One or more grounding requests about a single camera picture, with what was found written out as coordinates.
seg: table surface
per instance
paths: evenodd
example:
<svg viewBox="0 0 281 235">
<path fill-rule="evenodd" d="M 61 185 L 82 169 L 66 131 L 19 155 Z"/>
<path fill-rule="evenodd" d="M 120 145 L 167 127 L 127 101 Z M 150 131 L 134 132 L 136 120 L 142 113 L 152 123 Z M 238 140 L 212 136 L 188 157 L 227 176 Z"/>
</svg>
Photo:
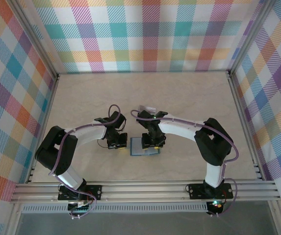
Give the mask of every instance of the table surface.
<svg viewBox="0 0 281 235">
<path fill-rule="evenodd" d="M 154 107 L 190 120 L 217 119 L 232 137 L 240 156 L 228 164 L 226 177 L 255 179 L 236 106 L 224 72 L 104 73 L 62 75 L 51 109 L 46 133 L 52 126 L 77 127 L 106 117 L 108 107 L 118 104 L 127 118 L 128 148 L 108 150 L 92 141 L 77 148 L 73 168 L 87 181 L 201 180 L 206 162 L 195 142 L 167 135 L 159 155 L 130 156 L 129 139 L 146 133 L 129 114 L 139 105 Z M 227 156 L 233 158 L 234 150 Z M 32 181 L 50 182 L 49 170 L 37 163 Z"/>
</svg>

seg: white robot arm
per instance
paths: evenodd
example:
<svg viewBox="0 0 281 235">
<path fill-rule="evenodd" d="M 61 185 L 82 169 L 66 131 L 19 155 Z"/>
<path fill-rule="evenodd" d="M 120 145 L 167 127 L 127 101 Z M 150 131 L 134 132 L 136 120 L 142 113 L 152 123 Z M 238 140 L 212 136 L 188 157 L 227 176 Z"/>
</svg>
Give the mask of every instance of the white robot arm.
<svg viewBox="0 0 281 235">
<path fill-rule="evenodd" d="M 218 133 L 233 142 L 217 120 L 213 118 L 209 118 L 207 121 L 184 120 L 167 112 L 158 112 L 154 116 L 145 110 L 134 117 L 149 131 L 142 134 L 143 149 L 163 147 L 166 140 L 165 134 L 173 134 L 195 141 L 203 159 L 207 162 L 205 190 L 210 196 L 214 197 L 217 194 L 216 189 L 223 183 L 224 159 L 232 147 Z"/>
<path fill-rule="evenodd" d="M 107 125 L 107 123 L 114 121 L 116 118 L 117 120 L 114 123 Z M 97 118 L 92 123 L 87 124 L 86 127 L 74 129 L 64 140 L 60 160 L 53 171 L 53 176 L 57 177 L 59 181 L 68 187 L 83 191 L 86 181 L 71 166 L 75 149 L 80 145 L 99 139 L 107 139 L 108 149 L 126 147 L 127 133 L 119 133 L 117 130 L 121 128 L 125 121 L 126 118 L 115 111 L 109 118 Z M 61 144 L 63 137 L 70 130 L 72 129 L 62 129 L 58 126 L 52 127 L 36 151 L 36 160 L 44 167 L 52 170 L 57 161 L 59 151 L 57 146 Z"/>
<path fill-rule="evenodd" d="M 207 173 L 202 185 L 192 185 L 192 187 L 198 187 L 198 190 L 202 190 L 204 199 L 219 198 L 222 190 L 227 191 L 226 185 L 230 187 L 230 184 L 224 183 L 222 171 L 224 170 L 224 159 L 230 153 L 231 145 L 222 137 L 222 134 L 230 142 L 232 139 L 217 120 L 209 118 L 207 121 L 188 121 L 176 118 L 166 112 L 158 112 L 154 116 L 147 111 L 138 113 L 136 118 L 148 130 L 148 133 L 142 134 L 142 148 L 144 149 L 163 147 L 166 134 L 182 136 L 197 143 L 201 156 L 207 162 Z M 88 186 L 87 182 L 71 167 L 75 149 L 82 144 L 98 139 L 107 139 L 108 149 L 126 147 L 127 133 L 119 133 L 118 131 L 125 121 L 126 118 L 115 111 L 110 117 L 97 118 L 90 125 L 74 129 L 70 134 L 68 134 L 69 131 L 73 129 L 62 129 L 58 126 L 51 128 L 36 151 L 35 158 L 67 186 L 63 187 L 63 192 L 60 191 L 61 196 L 65 195 L 62 200 L 85 200 L 86 196 L 80 192 L 87 193 L 94 188 L 101 190 L 102 186 Z M 58 146 L 62 139 L 64 142 L 59 150 Z M 98 195 L 93 194 L 97 200 L 100 200 L 101 192 L 98 192 Z"/>
<path fill-rule="evenodd" d="M 178 117 L 175 117 L 170 114 L 164 117 L 179 119 Z M 202 125 L 204 124 L 203 121 L 192 121 L 192 122 Z M 201 127 L 198 126 L 195 127 L 192 125 L 184 124 L 181 122 L 175 122 L 171 120 L 161 120 L 158 126 L 160 127 L 161 131 L 164 134 L 173 134 L 177 136 L 182 136 L 194 142 L 196 142 L 195 140 L 196 132 L 201 130 Z M 223 165 L 211 165 L 210 163 L 207 162 L 207 172 L 204 179 L 205 182 L 214 188 L 218 187 L 222 182 L 222 177 L 221 177 L 222 169 L 223 169 Z"/>
</svg>

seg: colorful plaid pattern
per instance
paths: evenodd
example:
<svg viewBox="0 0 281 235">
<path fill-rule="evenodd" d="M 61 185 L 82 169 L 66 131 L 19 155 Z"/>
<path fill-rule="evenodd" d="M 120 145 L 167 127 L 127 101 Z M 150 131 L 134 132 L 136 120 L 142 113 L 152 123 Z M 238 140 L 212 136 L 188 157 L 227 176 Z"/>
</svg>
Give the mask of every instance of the colorful plaid pattern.
<svg viewBox="0 0 281 235">
<path fill-rule="evenodd" d="M 77 73 L 225 70 L 249 6 L 258 0 L 32 2 L 56 59 Z"/>
<path fill-rule="evenodd" d="M 232 56 L 232 59 L 230 60 L 230 63 L 229 63 L 229 66 L 228 66 L 227 70 L 231 70 L 232 65 L 234 64 L 234 61 L 235 61 L 235 59 L 237 58 L 237 56 L 239 54 L 239 50 L 244 45 L 244 43 L 245 43 L 245 41 L 247 39 L 248 33 L 251 31 L 252 26 L 254 24 L 254 21 L 256 20 L 256 18 L 258 16 L 258 14 L 259 14 L 259 12 L 260 12 L 264 2 L 265 2 L 265 0 L 260 0 L 259 1 L 259 3 L 258 3 L 258 5 L 257 5 L 257 7 L 256 7 L 256 9 L 255 9 L 255 11 L 254 11 L 254 13 L 252 15 L 252 17 L 251 17 L 247 27 L 246 27 L 246 29 L 245 29 L 241 39 L 239 40 L 239 43 L 238 43 L 237 48 L 236 48 L 236 50 L 235 50 L 235 52 L 234 52 L 234 54 Z"/>
<path fill-rule="evenodd" d="M 0 0 L 0 232 L 16 183 L 36 147 L 53 79 L 5 0 Z"/>
<path fill-rule="evenodd" d="M 238 69 L 236 83 L 267 179 L 281 194 L 281 0 Z"/>
</svg>

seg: black mounting plate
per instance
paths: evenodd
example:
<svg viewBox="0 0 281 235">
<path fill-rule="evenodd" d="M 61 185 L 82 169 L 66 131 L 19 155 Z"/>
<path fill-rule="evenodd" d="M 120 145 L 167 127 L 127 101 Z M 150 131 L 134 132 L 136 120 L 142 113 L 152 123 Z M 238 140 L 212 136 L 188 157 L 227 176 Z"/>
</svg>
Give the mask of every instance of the black mounting plate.
<svg viewBox="0 0 281 235">
<path fill-rule="evenodd" d="M 227 199 L 233 198 L 232 188 L 229 183 L 223 183 L 220 185 L 220 193 L 216 194 L 215 198 L 204 192 L 204 184 L 188 184 L 186 187 L 188 188 L 190 199 L 225 199 L 223 191 L 226 193 Z"/>
<path fill-rule="evenodd" d="M 60 191 L 64 191 L 63 187 L 65 188 L 65 186 L 60 187 Z M 96 197 L 97 201 L 101 200 L 102 185 L 86 185 L 84 190 L 81 190 L 81 191 L 94 195 Z M 70 197 L 66 193 L 59 193 L 57 200 L 58 201 L 72 201 L 72 199 L 70 199 Z"/>
</svg>

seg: electronic cable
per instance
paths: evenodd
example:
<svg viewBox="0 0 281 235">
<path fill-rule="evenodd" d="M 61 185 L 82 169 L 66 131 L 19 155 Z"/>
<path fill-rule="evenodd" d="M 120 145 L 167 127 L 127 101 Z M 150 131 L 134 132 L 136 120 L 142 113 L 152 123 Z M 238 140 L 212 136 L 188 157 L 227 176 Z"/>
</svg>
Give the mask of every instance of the electronic cable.
<svg viewBox="0 0 281 235">
<path fill-rule="evenodd" d="M 213 131 L 214 133 L 218 134 L 219 136 L 221 136 L 223 139 L 225 139 L 232 147 L 233 149 L 235 150 L 235 157 L 232 158 L 232 159 L 228 159 L 228 160 L 225 160 L 223 162 L 223 167 L 222 167 L 222 174 L 221 174 L 221 177 L 223 179 L 224 178 L 224 174 L 225 174 L 225 169 L 226 169 L 226 164 L 229 163 L 229 162 L 234 162 L 238 159 L 239 157 L 239 152 L 238 152 L 238 149 L 236 148 L 235 144 L 226 136 L 224 135 L 223 133 L 221 133 L 220 131 L 210 127 L 210 126 L 206 126 L 206 125 L 203 125 L 203 124 L 199 124 L 199 123 L 195 123 L 195 122 L 192 122 L 192 121 L 185 121 L 185 120 L 182 120 L 182 119 L 178 119 L 178 118 L 170 118 L 170 117 L 154 117 L 154 118 L 142 118 L 142 117 L 137 117 L 136 115 L 133 114 L 133 112 L 137 112 L 137 113 L 140 113 L 139 110 L 136 110 L 136 109 L 133 109 L 130 111 L 130 115 L 138 120 L 143 120 L 143 121 L 155 121 L 155 120 L 166 120 L 166 121 L 175 121 L 175 122 L 180 122 L 180 123 L 184 123 L 184 124 L 188 124 L 188 125 L 193 125 L 193 126 L 198 126 L 198 127 L 204 127 L 210 131 Z M 226 178 L 225 180 L 231 180 L 234 182 L 235 184 L 235 196 L 233 198 L 233 201 L 231 202 L 230 206 L 224 211 L 222 212 L 221 214 L 225 213 L 226 211 L 228 211 L 232 204 L 236 201 L 236 198 L 237 198 L 237 183 L 234 179 L 232 178 Z"/>
<path fill-rule="evenodd" d="M 104 147 L 104 146 L 102 146 L 101 144 L 99 144 L 99 140 L 97 140 L 97 144 L 98 144 L 101 148 L 107 148 L 107 147 Z"/>
<path fill-rule="evenodd" d="M 119 119 L 119 117 L 120 117 L 120 115 L 121 115 L 121 109 L 120 109 L 120 107 L 119 107 L 118 105 L 112 104 L 112 105 L 109 107 L 109 110 L 108 110 L 108 116 L 109 116 L 109 117 L 110 117 L 111 108 L 112 108 L 113 106 L 117 107 L 117 109 L 118 109 L 118 115 L 117 115 L 117 117 L 116 117 L 113 121 L 110 121 L 110 122 L 107 122 L 107 123 L 96 123 L 96 124 L 86 124 L 86 125 L 82 125 L 82 126 L 79 126 L 79 127 L 76 127 L 76 128 L 74 128 L 74 129 L 70 130 L 69 132 L 67 132 L 67 133 L 64 135 L 64 137 L 62 138 L 61 144 L 60 144 L 60 148 L 59 148 L 58 153 L 57 153 L 57 158 L 56 158 L 55 164 L 54 164 L 52 170 L 50 171 L 49 175 L 54 174 L 54 172 L 55 172 L 55 170 L 56 170 L 56 168 L 57 168 L 57 166 L 58 166 L 58 163 L 59 163 L 60 158 L 61 158 L 61 152 L 62 152 L 63 144 L 64 144 L 64 141 L 65 141 L 66 137 L 67 137 L 69 134 L 75 132 L 76 130 L 80 130 L 80 129 L 85 128 L 85 127 L 89 127 L 89 126 L 106 126 L 106 125 L 110 125 L 110 124 L 115 123 L 115 122 Z M 74 188 L 71 188 L 71 187 L 69 187 L 66 183 L 64 183 L 62 180 L 60 180 L 57 176 L 55 176 L 55 177 L 56 177 L 56 179 L 57 179 L 61 184 L 63 184 L 63 185 L 64 185 L 66 188 L 68 188 L 69 190 L 71 190 L 71 191 L 73 191 L 73 192 L 76 192 L 76 193 L 80 193 L 80 194 L 87 195 L 87 196 L 92 197 L 92 198 L 94 199 L 94 204 L 93 204 L 92 206 L 90 206 L 90 209 L 89 209 L 87 212 L 85 212 L 85 213 L 83 213 L 83 214 L 81 214 L 81 215 L 77 215 L 77 218 L 78 218 L 78 219 L 84 217 L 85 215 L 87 215 L 91 210 L 93 210 L 93 209 L 96 207 L 97 199 L 96 199 L 96 197 L 95 197 L 94 195 L 89 194 L 89 193 L 86 193 L 86 192 L 78 191 L 78 190 L 76 190 L 76 189 L 74 189 Z M 72 211 L 71 211 L 70 215 L 72 216 L 72 219 L 75 218 L 75 216 L 73 215 L 73 212 L 72 212 Z"/>
</svg>

